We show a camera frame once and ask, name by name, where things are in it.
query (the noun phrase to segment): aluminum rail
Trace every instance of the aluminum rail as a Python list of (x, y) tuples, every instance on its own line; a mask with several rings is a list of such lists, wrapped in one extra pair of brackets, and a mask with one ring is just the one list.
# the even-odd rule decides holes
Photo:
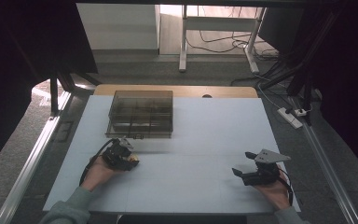
[[(296, 109), (300, 108), (299, 103), (295, 102), (293, 98), (289, 97), (289, 100)], [(330, 189), (336, 195), (338, 205), (341, 208), (344, 217), (347, 219), (349, 224), (358, 224), (358, 213), (342, 182), (339, 180), (334, 167), (331, 165), (330, 160), (325, 154), (324, 148), (319, 142), (316, 133), (313, 131), (312, 127), (307, 124), (307, 122), (303, 122), (303, 127), (304, 133), (310, 142), (310, 147), (312, 148), (316, 160), (319, 162), (319, 165), (324, 172), (324, 176), (327, 179)]]
[(56, 128), (60, 116), (62, 114), (62, 110), (65, 108), (66, 104), (71, 97), (71, 93), (65, 91), (62, 93), (61, 101), (59, 102), (59, 113), (55, 117), (50, 117), (46, 122), (45, 127), (42, 130), (42, 133), (39, 135), (33, 150), (31, 151), (28, 160), (22, 167), (22, 170), (17, 177), (16, 182), (13, 185), (10, 193), (7, 195), (7, 199), (0, 210), (0, 224), (10, 223), (14, 214), (16, 213), (17, 208), (21, 202), (22, 196), (24, 195), (31, 178), (34, 175), (34, 171), (37, 168), (37, 165), (42, 158), (43, 152), (46, 149), (48, 144), (48, 140), (51, 137), (54, 129)]

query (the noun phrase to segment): gray carpet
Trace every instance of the gray carpet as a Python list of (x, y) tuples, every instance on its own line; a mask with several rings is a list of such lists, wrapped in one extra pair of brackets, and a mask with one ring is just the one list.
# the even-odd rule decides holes
[[(186, 73), (178, 72), (177, 57), (154, 57), (150, 60), (151, 62), (147, 62), (145, 58), (122, 62), (115, 60), (116, 58), (113, 57), (112, 62), (107, 60), (98, 63), (99, 75), (91, 74), (91, 76), (101, 80), (102, 83), (201, 86), (229, 86), (231, 81), (236, 78), (253, 77), (244, 58), (226, 58), (216, 61), (213, 57), (190, 57)], [(273, 64), (274, 62), (258, 63), (262, 73), (266, 72)], [(77, 76), (74, 78), (76, 83), (89, 84)], [(254, 86), (257, 81), (258, 79), (251, 79), (236, 82), (235, 85)], [(271, 90), (282, 92), (283, 88), (276, 86)], [(275, 104), (287, 106), (281, 97), (268, 91), (266, 93)], [(41, 209), (91, 94), (92, 91), (79, 88), (73, 92), (70, 104), (64, 110), (60, 126), (48, 144), (47, 152), (42, 158), (41, 165), (38, 167), (12, 223), (37, 223), (44, 215)], [(276, 112), (275, 105), (267, 101), (261, 92), (259, 92), (259, 96), (263, 99), (281, 153), (292, 157), (292, 160), (286, 163), (286, 167), (302, 209), (300, 215), (314, 224), (346, 223), (335, 195), (330, 190), (303, 131), (293, 129)], [(329, 159), (358, 211), (358, 160), (354, 157), (351, 149), (324, 121), (318, 109), (320, 103), (314, 102), (312, 105), (313, 128), (320, 137)], [(32, 149), (49, 115), (48, 109), (45, 107), (36, 106), (37, 111), (33, 112), (32, 108), (30, 106), (30, 112), (27, 111), (23, 118), (24, 125), (19, 125), (18, 130), (6, 145), (7, 150), (3, 150), (0, 156), (0, 206), (2, 206), (27, 158), (27, 153), (29, 154)], [(116, 216), (93, 214), (89, 223), (113, 223), (112, 220), (115, 218)], [(277, 223), (277, 221), (273, 215), (249, 216), (248, 223)]]

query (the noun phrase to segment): wall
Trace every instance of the wall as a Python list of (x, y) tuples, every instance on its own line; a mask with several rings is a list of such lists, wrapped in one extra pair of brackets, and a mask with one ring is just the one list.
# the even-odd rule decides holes
[(76, 5), (91, 49), (158, 49), (159, 6)]

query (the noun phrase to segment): floor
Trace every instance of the floor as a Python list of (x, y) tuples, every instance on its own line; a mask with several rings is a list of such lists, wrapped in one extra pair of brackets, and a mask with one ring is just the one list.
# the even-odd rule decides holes
[[(205, 9), (205, 13), (209, 15), (210, 11), (208, 8)], [(230, 15), (233, 11), (232, 8), (225, 7), (219, 10), (222, 11), (221, 13), (224, 16)], [(197, 13), (197, 9), (192, 8), (190, 12)], [(252, 12), (255, 11), (250, 10), (247, 16), (254, 15)], [(175, 13), (177, 14), (177, 11), (171, 15), (167, 12), (167, 16), (163, 16), (162, 22), (172, 20), (180, 23), (180, 19), (175, 18)], [(205, 38), (214, 39), (230, 35), (205, 33)], [(194, 34), (189, 35), (188, 39), (189, 41), (194, 41), (195, 45), (208, 49), (223, 50), (232, 47), (232, 39), (225, 43), (212, 44), (203, 43), (200, 39), (196, 40), (196, 37), (200, 37), (200, 32), (194, 32)], [(204, 52), (204, 50), (202, 52), (196, 51), (199, 49), (191, 51), (193, 49), (189, 48), (188, 52), (192, 56), (188, 58), (188, 71), (185, 74), (179, 73), (177, 71), (177, 50), (178, 46), (180, 46), (179, 43), (179, 41), (173, 41), (172, 44), (165, 43), (167, 46), (172, 47), (161, 49), (161, 55), (159, 56), (137, 54), (122, 55), (122, 57), (118, 58), (117, 55), (111, 54), (109, 51), (94, 51), (94, 57), (100, 74), (91, 75), (98, 78), (102, 83), (217, 86), (229, 86), (230, 82), (234, 79), (253, 77), (248, 72), (249, 65), (246, 64), (242, 49), (235, 49), (229, 54), (219, 54), (216, 57), (211, 52)], [(262, 60), (257, 62), (260, 65), (262, 74), (267, 72), (274, 64), (274, 62)], [(88, 97), (92, 95), (94, 88), (86, 80), (76, 75), (73, 75), (73, 77), (78, 88), (73, 92), (70, 105), (64, 111), (60, 128), (58, 128), (50, 141), (50, 152), (44, 156), (42, 160), (43, 165), (36, 171), (34, 180), (25, 192), (12, 223), (36, 223), (43, 216), (40, 211), (34, 212), (33, 209), (43, 206), (49, 188), (54, 182), (54, 174), (57, 174), (60, 169), (60, 161), (65, 156), (65, 149), (70, 144), (84, 106)], [(253, 86), (254, 84), (255, 82), (247, 81), (235, 83), (238, 86)], [(0, 155), (0, 208), (48, 119), (48, 85), (48, 82), (44, 82), (35, 87), (33, 101), (29, 109)], [(292, 162), (287, 163), (287, 169), (292, 177), (295, 193), (302, 209), (301, 216), (311, 223), (348, 223), (342, 215), (340, 205), (337, 203), (337, 197), (331, 190), (328, 181), (326, 181), (324, 172), (314, 152), (311, 150), (310, 143), (304, 135), (303, 130), (293, 129), (276, 112), (277, 108), (274, 104), (279, 106), (286, 105), (286, 102), (282, 99), (284, 98), (282, 91), (284, 88), (277, 86), (271, 90), (274, 93), (270, 91), (258, 91), (257, 93), (263, 100), (281, 153), (289, 154), (293, 158)], [(323, 119), (318, 110), (320, 101), (316, 95), (314, 99), (312, 103), (313, 112), (311, 113), (312, 127), (318, 134), (330, 163), (334, 167), (358, 212), (358, 160), (351, 152), (351, 149), (346, 146), (337, 133)], [(90, 223), (113, 223), (112, 218), (114, 217), (93, 215)], [(265, 215), (249, 216), (248, 223), (277, 222), (274, 216)]]

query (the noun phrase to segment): power strip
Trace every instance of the power strip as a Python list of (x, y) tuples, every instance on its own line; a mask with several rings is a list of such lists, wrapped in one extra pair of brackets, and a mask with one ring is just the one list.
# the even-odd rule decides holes
[(282, 107), (278, 110), (278, 113), (282, 115), (287, 122), (289, 122), (295, 129), (302, 127), (302, 123), (298, 121), (291, 113), (286, 114), (286, 108)]

